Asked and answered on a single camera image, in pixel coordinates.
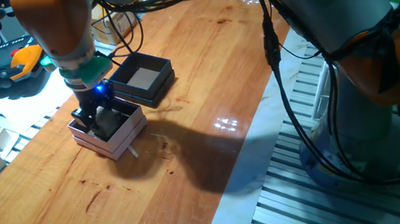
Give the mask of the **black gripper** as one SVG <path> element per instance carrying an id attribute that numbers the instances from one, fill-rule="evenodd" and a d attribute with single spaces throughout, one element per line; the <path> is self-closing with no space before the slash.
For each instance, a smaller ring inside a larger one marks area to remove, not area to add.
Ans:
<path id="1" fill-rule="evenodd" d="M 97 123 L 97 108 L 100 106 L 112 109 L 114 102 L 113 83 L 103 79 L 99 84 L 83 92 L 74 91 L 74 95 L 80 103 L 80 107 L 71 113 L 75 122 L 95 133 L 103 133 L 101 126 Z"/>

